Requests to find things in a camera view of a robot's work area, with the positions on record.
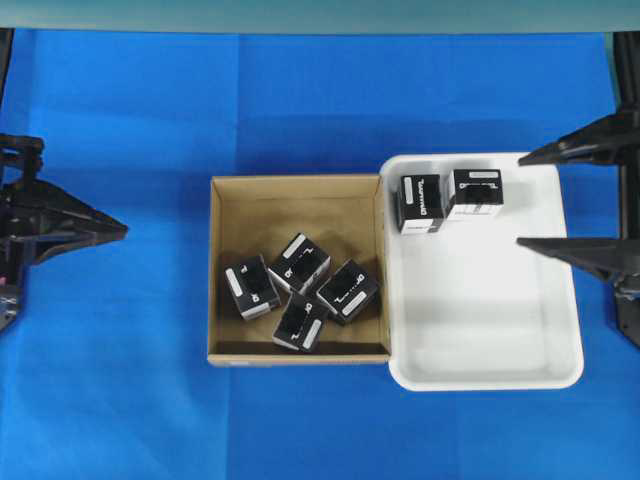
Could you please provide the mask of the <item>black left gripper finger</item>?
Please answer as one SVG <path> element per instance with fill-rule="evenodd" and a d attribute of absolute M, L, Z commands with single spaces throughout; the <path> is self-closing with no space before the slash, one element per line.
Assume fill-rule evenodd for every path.
<path fill-rule="evenodd" d="M 128 226 L 56 185 L 33 180 L 19 190 L 19 241 L 32 244 L 32 265 L 74 250 L 123 240 Z"/>

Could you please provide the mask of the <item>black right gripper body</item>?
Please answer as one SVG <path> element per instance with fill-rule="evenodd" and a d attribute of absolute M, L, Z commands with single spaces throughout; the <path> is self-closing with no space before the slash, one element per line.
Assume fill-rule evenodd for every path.
<path fill-rule="evenodd" d="M 619 331 L 639 344 L 639 160 L 618 167 L 619 230 L 613 284 Z"/>

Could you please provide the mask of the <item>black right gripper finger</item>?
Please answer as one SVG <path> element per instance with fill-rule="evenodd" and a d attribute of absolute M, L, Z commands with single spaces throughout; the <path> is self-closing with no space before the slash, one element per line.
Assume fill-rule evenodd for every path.
<path fill-rule="evenodd" d="M 614 113 L 528 153 L 518 165 L 623 165 L 638 151 L 639 114 Z"/>
<path fill-rule="evenodd" d="M 614 238 L 525 238 L 519 246 L 563 261 L 604 282 L 639 275 L 639 241 Z"/>

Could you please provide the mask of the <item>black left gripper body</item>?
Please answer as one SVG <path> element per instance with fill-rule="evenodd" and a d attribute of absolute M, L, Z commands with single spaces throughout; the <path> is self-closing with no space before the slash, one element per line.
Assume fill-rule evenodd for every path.
<path fill-rule="evenodd" d="M 20 176 L 9 183 L 1 180 L 1 329 L 16 320 L 24 299 L 27 270 L 33 258 L 34 227 L 19 201 L 33 187 L 42 168 L 42 139 L 1 134 L 1 177 L 6 167 Z"/>

